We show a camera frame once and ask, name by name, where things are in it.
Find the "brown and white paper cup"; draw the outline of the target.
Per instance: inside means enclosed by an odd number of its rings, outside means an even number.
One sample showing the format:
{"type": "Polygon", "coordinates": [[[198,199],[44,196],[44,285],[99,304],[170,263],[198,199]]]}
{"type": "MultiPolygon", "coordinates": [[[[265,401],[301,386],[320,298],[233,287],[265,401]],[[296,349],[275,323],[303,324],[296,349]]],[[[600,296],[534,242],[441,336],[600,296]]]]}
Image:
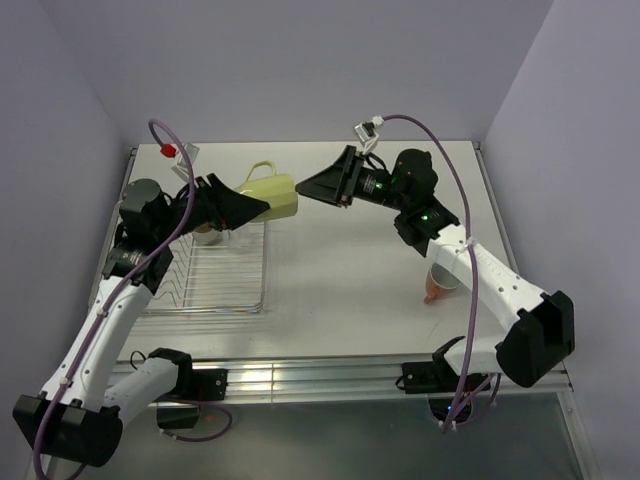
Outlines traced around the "brown and white paper cup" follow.
{"type": "Polygon", "coordinates": [[[192,237],[197,244],[204,246],[216,245],[223,240],[222,232],[209,225],[195,229],[192,232],[192,237]]]}

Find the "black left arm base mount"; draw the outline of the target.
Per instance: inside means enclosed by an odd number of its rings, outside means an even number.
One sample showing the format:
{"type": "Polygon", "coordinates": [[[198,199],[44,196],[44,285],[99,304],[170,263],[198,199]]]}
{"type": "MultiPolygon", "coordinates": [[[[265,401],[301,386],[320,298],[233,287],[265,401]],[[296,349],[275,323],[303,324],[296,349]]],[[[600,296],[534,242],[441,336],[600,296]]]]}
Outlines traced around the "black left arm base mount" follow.
{"type": "Polygon", "coordinates": [[[186,389],[181,393],[166,393],[156,407],[157,427],[167,434],[185,436],[199,424],[217,428],[207,434],[220,437],[233,424],[233,415],[220,402],[225,399],[228,370],[224,368],[195,369],[186,389]]]}

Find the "orange ceramic mug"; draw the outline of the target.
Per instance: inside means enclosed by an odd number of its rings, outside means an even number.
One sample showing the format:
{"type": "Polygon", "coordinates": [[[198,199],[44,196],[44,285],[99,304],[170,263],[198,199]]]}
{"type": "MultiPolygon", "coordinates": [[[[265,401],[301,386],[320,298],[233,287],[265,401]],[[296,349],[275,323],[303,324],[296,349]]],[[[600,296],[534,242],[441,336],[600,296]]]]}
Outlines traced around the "orange ceramic mug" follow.
{"type": "Polygon", "coordinates": [[[424,303],[429,305],[451,296],[461,285],[457,277],[441,265],[431,265],[425,281],[424,303]]]}

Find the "large clear glass tumbler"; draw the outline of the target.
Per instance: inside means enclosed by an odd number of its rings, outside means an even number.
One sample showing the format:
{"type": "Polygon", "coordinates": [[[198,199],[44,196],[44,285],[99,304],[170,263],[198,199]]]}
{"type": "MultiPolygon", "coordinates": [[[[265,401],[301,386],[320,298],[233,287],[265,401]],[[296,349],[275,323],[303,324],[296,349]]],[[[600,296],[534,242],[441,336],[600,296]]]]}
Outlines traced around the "large clear glass tumbler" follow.
{"type": "Polygon", "coordinates": [[[259,250],[264,240],[264,224],[249,223],[236,230],[229,231],[228,245],[236,253],[249,253],[259,250]]]}

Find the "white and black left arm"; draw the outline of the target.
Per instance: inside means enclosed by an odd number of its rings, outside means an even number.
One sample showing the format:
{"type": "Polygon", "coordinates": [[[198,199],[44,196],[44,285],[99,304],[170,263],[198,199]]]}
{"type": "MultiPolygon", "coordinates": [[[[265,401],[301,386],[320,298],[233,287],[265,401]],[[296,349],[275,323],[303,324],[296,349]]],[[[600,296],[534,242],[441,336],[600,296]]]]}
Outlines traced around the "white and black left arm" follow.
{"type": "Polygon", "coordinates": [[[170,243],[203,225],[235,230],[269,208],[263,200],[228,188],[214,174],[196,178],[175,197],[151,179],[126,186],[114,245],[81,331],[40,392],[21,396],[13,408],[36,467],[44,455],[101,467],[116,451],[125,426],[148,404],[191,394],[192,358],[169,348],[149,353],[116,385],[108,381],[132,327],[173,261],[170,243]]]}

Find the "yellow-green ceramic mug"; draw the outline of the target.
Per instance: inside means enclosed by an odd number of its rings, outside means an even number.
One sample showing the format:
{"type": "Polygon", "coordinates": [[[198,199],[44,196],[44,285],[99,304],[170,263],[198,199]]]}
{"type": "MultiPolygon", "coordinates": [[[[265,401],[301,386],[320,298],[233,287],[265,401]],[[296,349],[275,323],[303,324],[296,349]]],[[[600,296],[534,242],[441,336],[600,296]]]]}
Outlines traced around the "yellow-green ceramic mug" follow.
{"type": "Polygon", "coordinates": [[[298,194],[295,191],[294,179],[288,174],[277,172],[273,161],[264,160],[255,163],[249,170],[243,183],[234,188],[237,193],[264,201],[270,209],[255,219],[252,223],[267,222],[292,217],[298,212],[298,194]],[[253,178],[256,169],[268,167],[270,174],[260,178],[253,178]]]}

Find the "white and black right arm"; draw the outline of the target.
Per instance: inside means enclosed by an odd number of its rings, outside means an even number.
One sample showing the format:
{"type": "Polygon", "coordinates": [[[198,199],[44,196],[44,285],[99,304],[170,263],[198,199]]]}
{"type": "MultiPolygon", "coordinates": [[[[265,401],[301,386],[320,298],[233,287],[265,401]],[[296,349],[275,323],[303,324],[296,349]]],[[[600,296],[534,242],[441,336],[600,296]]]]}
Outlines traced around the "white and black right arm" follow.
{"type": "Polygon", "coordinates": [[[529,283],[475,240],[435,196],[438,176],[429,152],[402,151],[392,171],[371,169],[353,146],[329,167],[299,182],[298,194],[348,207],[356,199],[397,211],[394,227],[421,256],[451,273],[505,331],[501,338],[477,338],[468,346],[456,337],[432,355],[433,378],[452,390],[467,374],[503,374],[529,388],[575,348],[574,305],[563,292],[549,294],[529,283]]]}

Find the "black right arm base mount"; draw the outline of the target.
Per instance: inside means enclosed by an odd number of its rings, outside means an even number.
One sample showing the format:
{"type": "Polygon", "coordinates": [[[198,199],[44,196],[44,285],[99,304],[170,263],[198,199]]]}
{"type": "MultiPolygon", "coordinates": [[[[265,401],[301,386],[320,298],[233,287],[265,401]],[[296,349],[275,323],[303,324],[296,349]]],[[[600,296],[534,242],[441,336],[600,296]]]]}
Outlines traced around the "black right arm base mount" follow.
{"type": "MultiPolygon", "coordinates": [[[[463,400],[468,394],[480,386],[488,375],[471,374],[466,379],[463,388],[463,400]]],[[[459,377],[445,361],[405,362],[401,365],[401,375],[396,379],[395,386],[405,394],[455,394],[459,377]]],[[[451,402],[446,399],[429,400],[431,413],[438,420],[444,422],[451,409],[451,402]]],[[[462,411],[456,416],[457,422],[467,421],[473,411],[472,403],[463,404],[462,411]]]]}

